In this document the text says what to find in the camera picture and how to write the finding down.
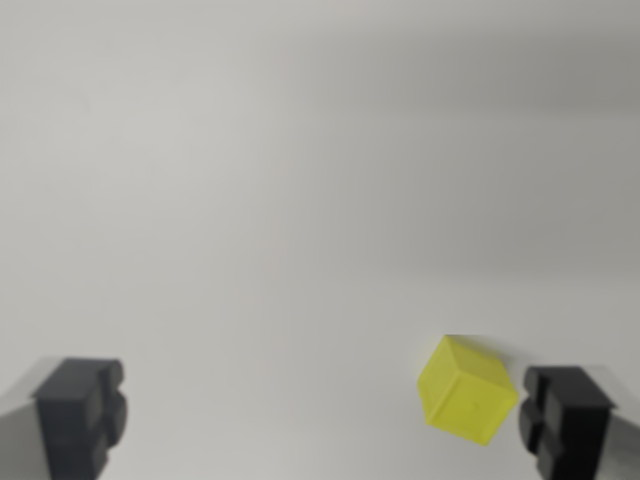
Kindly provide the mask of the black silver gripper left finger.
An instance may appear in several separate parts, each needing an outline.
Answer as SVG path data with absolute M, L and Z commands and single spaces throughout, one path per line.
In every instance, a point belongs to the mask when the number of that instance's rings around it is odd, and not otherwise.
M 44 357 L 1 393 L 3 479 L 97 479 L 126 429 L 115 358 Z

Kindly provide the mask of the black silver gripper right finger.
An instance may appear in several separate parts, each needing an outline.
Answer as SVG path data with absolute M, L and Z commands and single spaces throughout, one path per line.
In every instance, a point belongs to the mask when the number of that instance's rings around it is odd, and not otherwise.
M 637 479 L 639 395 L 601 366 L 530 366 L 518 427 L 545 480 Z

